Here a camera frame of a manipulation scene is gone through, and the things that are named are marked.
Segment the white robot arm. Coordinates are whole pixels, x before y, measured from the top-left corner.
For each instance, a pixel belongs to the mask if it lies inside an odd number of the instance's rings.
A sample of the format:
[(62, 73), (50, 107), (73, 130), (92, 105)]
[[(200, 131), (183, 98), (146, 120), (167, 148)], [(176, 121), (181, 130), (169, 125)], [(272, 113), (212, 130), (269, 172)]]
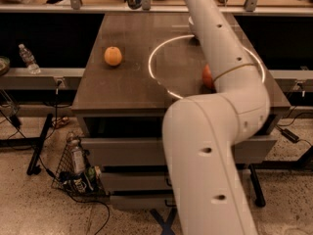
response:
[(257, 235), (233, 158), (266, 121), (270, 100), (257, 67), (214, 0), (184, 0), (215, 93), (167, 110), (162, 141), (184, 235)]

